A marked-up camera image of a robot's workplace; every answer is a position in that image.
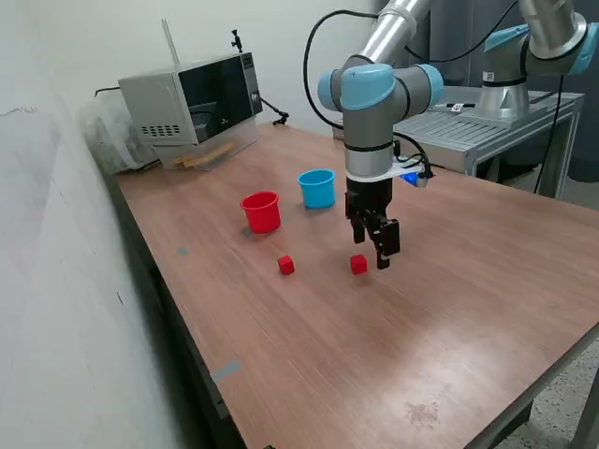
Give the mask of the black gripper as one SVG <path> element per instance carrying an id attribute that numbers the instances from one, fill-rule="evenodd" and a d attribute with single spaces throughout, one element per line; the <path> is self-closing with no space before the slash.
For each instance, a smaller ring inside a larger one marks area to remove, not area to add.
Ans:
<path id="1" fill-rule="evenodd" d="M 400 224 L 387 217 L 392 192 L 392 179 L 377 182 L 346 179 L 345 216 L 350 219 L 353 240 L 360 244 L 369 233 L 376 250 L 378 269 L 389 268 L 390 257 L 401 250 Z"/>

